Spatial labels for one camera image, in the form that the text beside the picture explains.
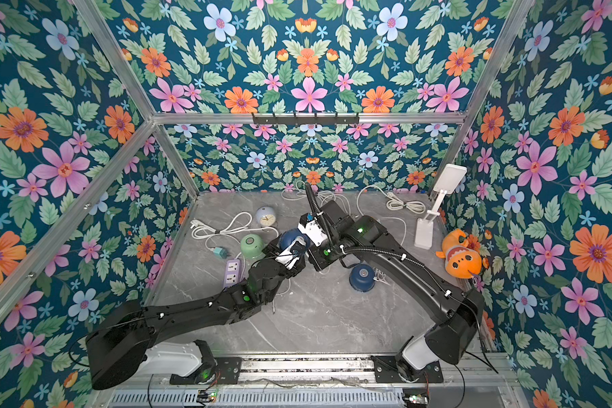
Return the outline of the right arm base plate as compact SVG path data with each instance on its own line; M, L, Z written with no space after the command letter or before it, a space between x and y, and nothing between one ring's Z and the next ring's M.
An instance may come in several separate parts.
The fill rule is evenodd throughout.
M443 384L444 377L440 362L435 361L421 370L414 369L406 362L397 361L395 355L372 355L375 381L378 384Z

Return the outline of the blue meat grinder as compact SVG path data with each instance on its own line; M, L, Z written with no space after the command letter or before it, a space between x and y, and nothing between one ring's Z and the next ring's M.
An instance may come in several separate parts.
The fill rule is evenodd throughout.
M306 249L309 249L311 246L311 240L309 236L306 236L302 231L298 228L289 229L282 233L279 237L279 248L283 251L292 246L294 241L298 241L301 245L303 245Z
M370 292L375 286L375 270L370 265L360 263L350 272L350 285L358 292Z

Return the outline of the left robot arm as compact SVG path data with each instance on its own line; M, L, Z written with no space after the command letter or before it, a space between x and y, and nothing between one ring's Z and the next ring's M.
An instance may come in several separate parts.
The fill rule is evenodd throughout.
M273 302L282 282L305 266L307 246L296 240L278 255L253 263L248 278L212 297L181 304L142 306L127 301L86 338L94 390L116 387L130 379L153 347L185 333L244 321Z

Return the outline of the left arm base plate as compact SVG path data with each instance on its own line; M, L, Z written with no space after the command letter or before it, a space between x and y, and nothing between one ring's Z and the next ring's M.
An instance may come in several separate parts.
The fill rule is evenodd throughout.
M241 375L240 357L216 357L214 365L208 368L199 368L187 377L173 374L170 377L171 385L233 385L238 384Z

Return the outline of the green charger adapter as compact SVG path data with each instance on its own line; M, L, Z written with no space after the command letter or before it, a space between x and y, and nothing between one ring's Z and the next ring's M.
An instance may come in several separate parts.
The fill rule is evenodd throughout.
M218 258L227 259L229 257L229 251L222 246L217 246L212 251Z

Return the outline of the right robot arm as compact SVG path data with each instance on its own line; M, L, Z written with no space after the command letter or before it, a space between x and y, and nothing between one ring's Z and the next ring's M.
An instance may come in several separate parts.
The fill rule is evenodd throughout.
M310 212L299 229L309 238L309 261L318 271L354 255L386 273L416 299L433 321L419 338L411 338L395 357L396 371L413 382L439 360L457 365L481 326L484 299L435 274L404 249L374 218L353 218L336 202L320 205L311 185L304 187Z

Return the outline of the blue meat grinder front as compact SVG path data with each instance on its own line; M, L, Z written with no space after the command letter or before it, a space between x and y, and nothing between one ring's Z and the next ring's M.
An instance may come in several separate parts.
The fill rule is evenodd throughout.
M375 286L375 270L370 265L360 263L350 272L350 285L358 292L370 292Z

